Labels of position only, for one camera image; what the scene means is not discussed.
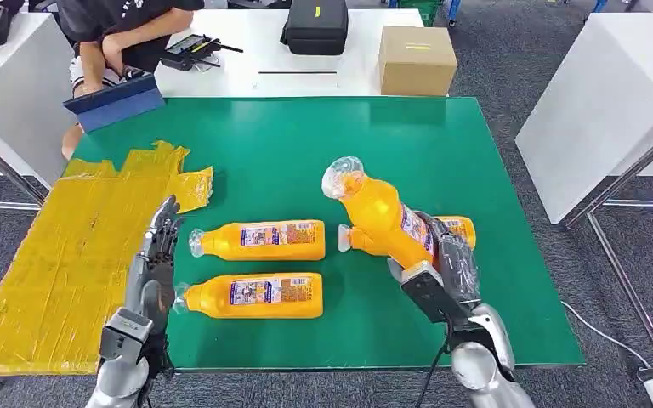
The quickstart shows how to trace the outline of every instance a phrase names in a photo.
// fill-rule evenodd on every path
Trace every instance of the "floor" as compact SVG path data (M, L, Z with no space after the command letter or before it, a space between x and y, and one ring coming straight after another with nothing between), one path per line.
M365 6L367 0L355 5ZM549 224L514 137L593 7L541 0L465 0L452 30L459 70L453 95L479 100L514 188L560 297L608 334L653 363L653 350L627 305L604 254L585 224L568 232ZM622 9L614 0L608 10ZM437 25L444 25L439 19ZM0 179L0 200L17 196ZM625 198L653 198L653 179L635 182ZM653 318L653 210L600 210L599 220L622 257ZM31 222L26 213L0 213L0 279ZM523 387L539 407L650 406L634 376L633 356L570 320L587 364L522 369ZM181 375L160 381L155 406L172 407L403 407L413 405L424 374L418 372L245 373ZM94 377L10 378L0 407L84 405ZM449 371L438 371L424 407L468 406Z

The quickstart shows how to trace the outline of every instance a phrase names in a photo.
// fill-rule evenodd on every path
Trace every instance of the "brown cardboard box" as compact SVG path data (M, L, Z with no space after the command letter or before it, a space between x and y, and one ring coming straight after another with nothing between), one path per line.
M382 95L446 95L457 56L446 28L382 29L379 79Z

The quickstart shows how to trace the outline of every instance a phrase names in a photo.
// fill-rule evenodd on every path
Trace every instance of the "robotic hand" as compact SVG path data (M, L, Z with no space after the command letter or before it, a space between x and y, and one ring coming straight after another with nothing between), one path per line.
M439 270L426 261L403 269L389 259L392 276L429 320L446 323L447 338L440 353L451 353L452 372L468 390L474 408L533 408L514 379L514 355L506 327L497 311L479 298L472 250L439 219L423 212L417 215L437 243Z
M173 305L173 249L182 218L169 196L151 219L128 271L126 301L101 332L101 364L87 408L140 408L159 373L173 376L167 320Z

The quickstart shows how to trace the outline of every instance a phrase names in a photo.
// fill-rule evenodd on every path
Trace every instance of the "bottle cap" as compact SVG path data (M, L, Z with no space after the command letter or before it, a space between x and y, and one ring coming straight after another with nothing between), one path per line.
M321 191L324 196L340 199L353 194L354 191L349 191L350 186L344 182L345 176L350 176L352 182L356 183L365 177L364 166L358 158L353 156L339 158L326 169L321 178Z
M176 298L173 300L172 308L177 315L181 315L182 313L189 311L189 307L186 304L186 291L188 291L190 287L190 285L185 283L179 283L173 288Z
M202 247L202 236L204 231L200 229L194 229L189 234L189 249L191 250L191 255L194 258L199 258L204 255L204 248Z
M346 224L340 224L337 228L337 247L340 252L347 252L351 249L351 228Z

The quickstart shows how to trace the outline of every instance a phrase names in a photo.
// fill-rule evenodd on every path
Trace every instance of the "black cable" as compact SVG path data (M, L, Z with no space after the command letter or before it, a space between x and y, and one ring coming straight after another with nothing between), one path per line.
M437 355L434 357L434 360L432 361L432 365L429 367L429 371L427 372L427 377L424 378L424 384L422 385L422 392L419 393L419 399L417 399L417 405L416 405L417 408L422 406L422 400L424 400L424 395L427 393L427 387L429 386L429 381L432 379L432 374L434 374L434 369L436 369L437 364L439 364L439 359L441 355L449 353L449 339L451 338L451 334L453 330L454 327L451 324L451 320L447 318L446 338L444 339L444 344L442 344L440 349L437 350Z

